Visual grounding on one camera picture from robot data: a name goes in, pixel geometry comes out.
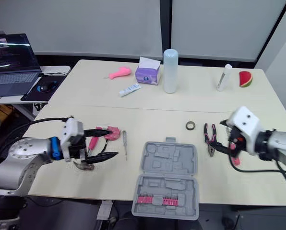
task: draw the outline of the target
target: laptop screen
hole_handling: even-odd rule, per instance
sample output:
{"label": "laptop screen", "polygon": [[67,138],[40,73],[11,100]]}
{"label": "laptop screen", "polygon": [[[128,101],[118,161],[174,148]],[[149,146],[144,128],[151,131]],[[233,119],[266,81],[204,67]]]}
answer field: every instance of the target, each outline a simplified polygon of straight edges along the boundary
{"label": "laptop screen", "polygon": [[0,73],[40,70],[26,34],[0,35]]}

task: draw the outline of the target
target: plastic case lid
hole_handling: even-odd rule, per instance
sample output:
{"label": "plastic case lid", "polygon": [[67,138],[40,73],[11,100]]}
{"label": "plastic case lid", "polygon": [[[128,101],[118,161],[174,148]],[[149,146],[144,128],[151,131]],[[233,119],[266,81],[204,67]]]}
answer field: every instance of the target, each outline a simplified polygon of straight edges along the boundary
{"label": "plastic case lid", "polygon": [[166,138],[165,142],[147,142],[141,159],[143,172],[194,175],[197,170],[196,147],[175,141],[175,138]]}

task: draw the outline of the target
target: tissue box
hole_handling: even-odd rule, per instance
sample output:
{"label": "tissue box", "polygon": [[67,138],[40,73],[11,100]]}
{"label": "tissue box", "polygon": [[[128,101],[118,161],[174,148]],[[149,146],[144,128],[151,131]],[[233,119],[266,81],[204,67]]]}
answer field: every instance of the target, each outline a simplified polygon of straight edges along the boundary
{"label": "tissue box", "polygon": [[139,83],[158,85],[160,81],[160,67],[158,69],[138,67],[135,77]]}

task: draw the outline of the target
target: laptop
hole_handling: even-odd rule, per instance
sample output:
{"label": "laptop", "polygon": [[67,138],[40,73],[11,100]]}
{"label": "laptop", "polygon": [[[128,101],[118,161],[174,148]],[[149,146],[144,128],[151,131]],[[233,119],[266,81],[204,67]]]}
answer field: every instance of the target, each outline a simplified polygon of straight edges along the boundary
{"label": "laptop", "polygon": [[27,93],[41,72],[26,34],[0,34],[0,96]]}

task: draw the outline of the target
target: small white bottle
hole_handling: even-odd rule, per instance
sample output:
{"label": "small white bottle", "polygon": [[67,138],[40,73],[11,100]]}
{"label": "small white bottle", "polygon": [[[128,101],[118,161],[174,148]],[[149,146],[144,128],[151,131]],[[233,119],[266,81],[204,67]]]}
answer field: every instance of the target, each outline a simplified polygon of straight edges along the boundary
{"label": "small white bottle", "polygon": [[223,89],[225,89],[225,87],[227,86],[232,68],[233,67],[231,65],[229,65],[229,64],[225,65],[225,68],[223,70],[221,79],[220,79],[219,84],[218,84],[218,86],[216,88],[219,92],[222,92]]}
{"label": "small white bottle", "polygon": [[163,79],[164,91],[174,93],[177,89],[177,68],[178,68],[178,52],[174,49],[167,49],[163,53]]}

